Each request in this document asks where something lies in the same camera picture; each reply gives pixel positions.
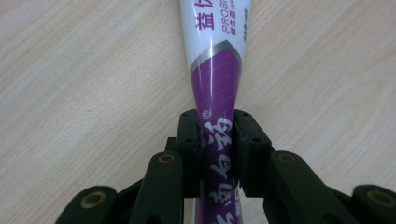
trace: purple toothpaste tube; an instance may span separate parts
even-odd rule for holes
[[[195,224],[243,223],[231,144],[250,5],[249,0],[180,0],[191,85],[206,140]]]

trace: wooden table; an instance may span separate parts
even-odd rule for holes
[[[81,190],[143,177],[195,108],[179,11],[0,1],[1,223],[53,223]],[[327,185],[396,190],[396,2],[255,0],[236,107]],[[264,222],[262,200],[242,207]]]

